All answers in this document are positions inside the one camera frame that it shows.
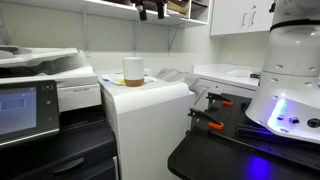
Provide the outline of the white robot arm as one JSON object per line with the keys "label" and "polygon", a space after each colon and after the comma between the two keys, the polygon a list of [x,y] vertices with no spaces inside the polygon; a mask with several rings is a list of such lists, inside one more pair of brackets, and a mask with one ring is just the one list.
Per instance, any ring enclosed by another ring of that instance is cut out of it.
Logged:
{"label": "white robot arm", "polygon": [[247,117],[273,134],[320,143],[320,0],[276,0]]}

